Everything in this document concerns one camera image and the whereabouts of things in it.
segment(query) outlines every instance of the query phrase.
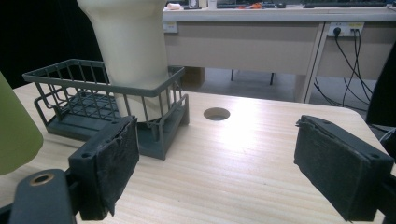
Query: white desk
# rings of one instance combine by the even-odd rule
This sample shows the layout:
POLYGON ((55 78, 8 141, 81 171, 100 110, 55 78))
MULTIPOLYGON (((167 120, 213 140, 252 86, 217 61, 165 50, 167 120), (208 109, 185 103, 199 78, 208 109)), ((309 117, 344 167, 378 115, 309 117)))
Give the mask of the white desk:
MULTIPOLYGON (((177 21, 178 28, 165 35, 169 64, 295 74, 295 101, 302 103, 309 102, 316 76, 350 77, 327 37, 331 21, 365 22, 363 78, 378 78, 396 41, 396 12, 385 7, 165 11, 163 20, 177 21)), ((339 42, 354 62, 353 38, 339 42)))
MULTIPOLYGON (((0 176, 0 206, 11 203, 26 176, 66 169, 83 143, 46 132, 33 100, 33 84, 15 90, 44 135, 36 158, 0 176)), ((190 118, 166 160, 142 156, 116 204, 116 215, 94 223, 345 223, 294 161, 303 114, 327 119, 384 150, 357 113, 322 105, 189 93, 190 118), (224 121, 204 118, 223 107, 224 121)), ((375 223, 381 223, 378 213, 375 223)))

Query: electrical cable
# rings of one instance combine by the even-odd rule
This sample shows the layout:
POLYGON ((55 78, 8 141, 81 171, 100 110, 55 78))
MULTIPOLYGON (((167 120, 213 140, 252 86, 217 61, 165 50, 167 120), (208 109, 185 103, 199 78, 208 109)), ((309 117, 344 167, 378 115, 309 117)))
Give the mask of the electrical cable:
MULTIPOLYGON (((354 32, 353 32, 353 34, 354 34, 354 36, 355 36, 355 41, 356 41, 356 32, 358 32, 358 35, 359 35, 359 43, 361 42, 361 31, 358 29, 358 30, 354 30, 354 32)), ((371 93, 371 94, 373 94, 373 92, 372 92, 372 90, 370 90, 370 88, 366 85, 366 83, 363 81, 363 79, 361 78, 361 68, 359 67, 359 58, 356 58, 356 60, 357 60, 357 65, 358 65, 358 74, 359 74, 359 80, 361 81, 361 87, 363 88, 363 91, 364 91, 364 94, 366 95, 366 97, 367 97, 367 100, 370 102, 370 97, 368 96, 368 94, 367 94, 367 92, 366 92, 366 89, 364 88, 364 87, 366 87, 367 88, 367 90, 371 93)))
POLYGON ((367 94, 367 92, 366 92, 366 89, 367 89, 370 93, 373 93, 373 91, 370 90, 370 88, 369 88, 369 87, 366 85, 366 83, 362 80, 361 75, 360 75, 359 63, 357 63, 358 72, 356 72, 356 70, 355 70, 355 69, 352 67, 352 65, 350 64, 349 59, 347 58, 347 56, 345 55, 344 51, 342 50, 340 44, 338 43, 338 36, 339 36, 339 33, 338 33, 338 34, 335 33, 335 30, 336 30, 336 29, 337 29, 337 28, 334 29, 335 43, 336 43, 338 49, 340 49, 342 55, 344 56, 347 65, 348 65, 349 68, 352 70, 352 74, 354 74, 354 75, 361 81, 361 85, 363 86, 363 91, 364 91, 366 97, 368 98, 368 100, 370 101, 370 97, 368 96, 368 94, 367 94))
POLYGON ((318 79, 315 78, 315 82, 314 82, 314 86, 317 88, 318 92, 323 96, 323 98, 330 104, 330 105, 334 105, 334 106, 342 106, 342 107, 346 107, 346 108, 350 108, 350 109, 354 109, 354 110, 360 110, 360 111, 367 111, 365 109, 362 108, 357 108, 355 106, 351 106, 351 105, 342 105, 339 102, 334 101, 333 99, 329 98, 328 96, 326 96, 324 94, 324 92, 321 90, 319 84, 318 84, 318 79))
POLYGON ((352 82, 352 78, 353 78, 353 76, 354 76, 354 71, 355 71, 355 69, 359 66, 359 55, 360 55, 360 52, 361 52, 361 38, 360 38, 360 36, 359 36, 359 44, 358 44, 358 46, 357 46, 357 41, 356 41, 356 32, 357 31, 353 31, 353 33, 354 33, 354 46, 355 46, 355 64, 354 64, 354 66, 353 66, 353 71, 352 71, 352 74, 351 74, 351 76, 350 76, 350 78, 349 78, 349 81, 348 81, 348 83, 347 83, 347 80, 344 78, 344 83, 346 84, 346 90, 345 90, 345 92, 344 92, 344 96, 343 96, 343 103, 342 103, 342 105, 344 105, 345 104, 345 100, 346 100, 346 96, 347 96, 347 92, 348 91, 350 91, 350 93, 352 93, 352 95, 353 96, 355 96, 355 98, 356 99, 358 99, 359 101, 361 101, 362 103, 364 103, 364 104, 366 104, 366 105, 368 105, 369 103, 367 103, 367 102, 364 102, 358 95, 356 95, 355 94, 355 92, 353 92, 352 91, 352 89, 350 89, 350 84, 351 84, 351 82, 352 82))
POLYGON ((380 139, 379 142, 382 144, 382 141, 388 137, 389 135, 392 135, 396 132, 396 128, 389 130, 387 133, 385 133, 380 139))

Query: round hole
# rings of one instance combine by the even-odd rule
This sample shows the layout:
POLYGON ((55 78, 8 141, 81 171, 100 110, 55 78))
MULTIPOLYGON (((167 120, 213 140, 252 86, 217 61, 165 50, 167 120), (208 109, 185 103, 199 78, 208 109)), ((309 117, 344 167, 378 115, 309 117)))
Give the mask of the round hole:
POLYGON ((230 117, 230 112, 224 108, 213 107, 204 112, 204 117, 214 121, 225 120, 230 117))
POLYGON ((30 180, 30 185, 31 186, 39 186, 43 184, 47 184, 48 182, 53 179, 54 174, 43 174, 43 175, 38 175, 35 178, 30 180))
POLYGON ((88 158, 90 156, 91 156, 90 153, 82 153, 82 155, 81 155, 82 158, 88 158))

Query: wall socket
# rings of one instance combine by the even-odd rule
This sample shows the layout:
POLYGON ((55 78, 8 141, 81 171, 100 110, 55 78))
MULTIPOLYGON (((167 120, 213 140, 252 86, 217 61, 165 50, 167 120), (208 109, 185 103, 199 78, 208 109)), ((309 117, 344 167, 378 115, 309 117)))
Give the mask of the wall socket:
POLYGON ((329 33, 327 36, 334 36, 334 29, 339 27, 341 28, 341 33, 339 36, 354 36, 353 30, 359 30, 360 34, 363 31, 364 22, 356 22, 356 21, 349 21, 349 22, 331 22, 329 33))

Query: black bracket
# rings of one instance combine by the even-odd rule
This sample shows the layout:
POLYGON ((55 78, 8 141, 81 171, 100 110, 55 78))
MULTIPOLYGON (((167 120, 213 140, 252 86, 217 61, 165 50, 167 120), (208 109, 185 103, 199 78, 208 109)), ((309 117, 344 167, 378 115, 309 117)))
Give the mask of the black bracket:
POLYGON ((135 117, 109 123, 69 157, 70 168, 24 178, 14 203, 0 210, 2 223, 76 223, 102 220, 123 193, 139 160, 135 117))
POLYGON ((396 222, 393 158, 355 135, 324 120, 303 115, 294 154, 302 173, 344 220, 396 222))

